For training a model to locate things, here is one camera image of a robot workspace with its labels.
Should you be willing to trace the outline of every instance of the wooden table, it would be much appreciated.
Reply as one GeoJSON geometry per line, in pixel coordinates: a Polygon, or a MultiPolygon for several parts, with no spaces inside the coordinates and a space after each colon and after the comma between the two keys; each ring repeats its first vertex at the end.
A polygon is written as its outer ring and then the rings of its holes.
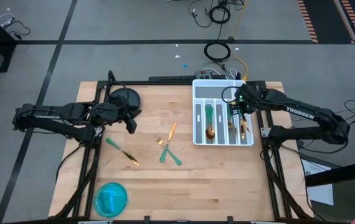
{"type": "MultiPolygon", "coordinates": [[[[96,82],[82,82],[77,101],[92,101],[96,82]]],[[[283,91],[281,82],[267,82],[268,88],[283,91]]],[[[136,167],[121,152],[102,144],[95,192],[108,182],[122,184],[128,192],[128,205],[115,220],[273,220],[265,164],[259,158],[262,147],[255,113],[252,115],[254,145],[250,147],[196,146],[192,142],[192,86],[131,86],[141,97],[138,127],[128,134],[125,124],[106,127],[103,140],[110,137],[136,157],[136,167]],[[163,148],[154,141],[160,134],[164,141],[174,122],[177,129],[171,150],[182,160],[177,166],[167,155],[159,162],[163,148]]],[[[272,112],[276,125],[291,126],[287,112],[272,112]]],[[[295,148],[294,141],[284,145],[295,148]]],[[[67,140],[64,156],[77,147],[67,140]]],[[[55,186],[49,215],[55,215],[77,188],[84,150],[79,150],[62,166],[55,186]]],[[[286,187],[313,215],[306,203],[305,181],[298,154],[280,149],[286,187]]],[[[284,216],[282,198],[276,188],[280,216],[284,216]]],[[[83,214],[86,192],[82,197],[83,214]]],[[[92,208],[90,219],[104,219],[92,208]]]]}

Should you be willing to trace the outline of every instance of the white paper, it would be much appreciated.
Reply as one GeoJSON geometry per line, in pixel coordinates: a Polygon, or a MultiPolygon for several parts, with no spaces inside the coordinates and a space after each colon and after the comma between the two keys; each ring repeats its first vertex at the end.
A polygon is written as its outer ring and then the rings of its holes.
{"type": "MultiPolygon", "coordinates": [[[[326,167],[315,162],[308,162],[302,159],[303,167],[305,168],[305,174],[317,174],[319,172],[324,172],[330,170],[330,167],[326,167]]],[[[334,205],[333,197],[333,185],[322,185],[317,187],[308,187],[308,195],[310,200],[315,202],[325,203],[327,205],[334,205]]]]}

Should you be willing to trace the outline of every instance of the yellow cable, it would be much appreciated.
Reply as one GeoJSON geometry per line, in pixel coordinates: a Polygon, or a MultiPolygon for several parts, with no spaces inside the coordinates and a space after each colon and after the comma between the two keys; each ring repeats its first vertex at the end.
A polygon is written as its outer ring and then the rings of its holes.
{"type": "MultiPolygon", "coordinates": [[[[233,39],[234,39],[235,33],[236,33],[237,30],[239,29],[239,24],[240,24],[241,16],[242,16],[243,12],[245,11],[245,8],[247,7],[248,1],[249,1],[249,0],[246,0],[246,4],[244,4],[244,6],[242,7],[242,9],[241,9],[241,11],[240,11],[239,18],[237,19],[237,23],[235,24],[235,29],[234,29],[234,32],[233,32],[233,35],[232,35],[233,39]]],[[[238,60],[238,61],[244,66],[244,68],[245,68],[245,75],[242,77],[242,80],[247,81],[247,79],[248,79],[248,72],[249,72],[249,71],[248,71],[248,66],[247,66],[247,64],[246,64],[243,60],[241,60],[240,58],[238,58],[238,57],[234,54],[234,52],[232,51],[232,49],[230,49],[230,51],[232,52],[233,57],[234,57],[236,60],[238,60]]]]}

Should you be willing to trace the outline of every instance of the blue object on floor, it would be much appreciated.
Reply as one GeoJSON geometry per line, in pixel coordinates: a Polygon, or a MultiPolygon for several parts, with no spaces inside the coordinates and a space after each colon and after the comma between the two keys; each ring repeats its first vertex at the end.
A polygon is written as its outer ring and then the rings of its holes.
{"type": "Polygon", "coordinates": [[[96,212],[106,218],[118,216],[126,207],[128,195],[118,183],[108,183],[100,187],[95,196],[96,212]]]}

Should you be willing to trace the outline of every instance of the knife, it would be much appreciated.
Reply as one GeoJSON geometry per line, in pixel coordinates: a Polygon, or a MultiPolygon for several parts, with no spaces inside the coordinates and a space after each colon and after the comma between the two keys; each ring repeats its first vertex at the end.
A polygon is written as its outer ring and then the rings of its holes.
{"type": "Polygon", "coordinates": [[[105,141],[108,144],[111,144],[112,146],[114,146],[117,150],[121,151],[123,154],[125,154],[127,156],[127,158],[129,158],[136,166],[140,166],[139,162],[133,156],[131,156],[131,154],[125,152],[119,145],[117,145],[115,142],[113,142],[110,138],[107,138],[105,141]]]}
{"type": "Polygon", "coordinates": [[[177,126],[177,125],[178,125],[177,122],[175,122],[175,123],[172,125],[171,131],[169,132],[168,141],[166,142],[166,145],[165,145],[163,154],[162,154],[161,158],[159,158],[159,161],[160,161],[160,162],[164,162],[164,161],[165,161],[165,156],[166,156],[166,153],[167,153],[167,151],[168,151],[168,146],[169,146],[169,143],[170,143],[171,140],[172,140],[172,137],[173,137],[173,134],[175,133],[175,129],[176,129],[176,126],[177,126]]]}

